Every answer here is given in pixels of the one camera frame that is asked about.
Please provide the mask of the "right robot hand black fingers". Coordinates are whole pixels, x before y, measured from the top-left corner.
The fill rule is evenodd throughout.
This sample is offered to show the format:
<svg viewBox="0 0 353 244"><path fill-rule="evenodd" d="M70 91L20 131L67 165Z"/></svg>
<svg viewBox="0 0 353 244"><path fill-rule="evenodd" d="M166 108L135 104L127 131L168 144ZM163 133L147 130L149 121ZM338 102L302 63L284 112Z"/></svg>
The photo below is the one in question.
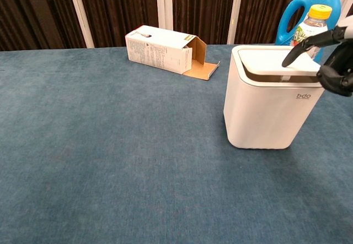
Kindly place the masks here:
<svg viewBox="0 0 353 244"><path fill-rule="evenodd" d="M296 45L282 62L289 66L297 57L312 47L337 45L316 77L322 87L341 96L352 95L352 16L340 20L337 26L323 33L310 36Z"/></svg>

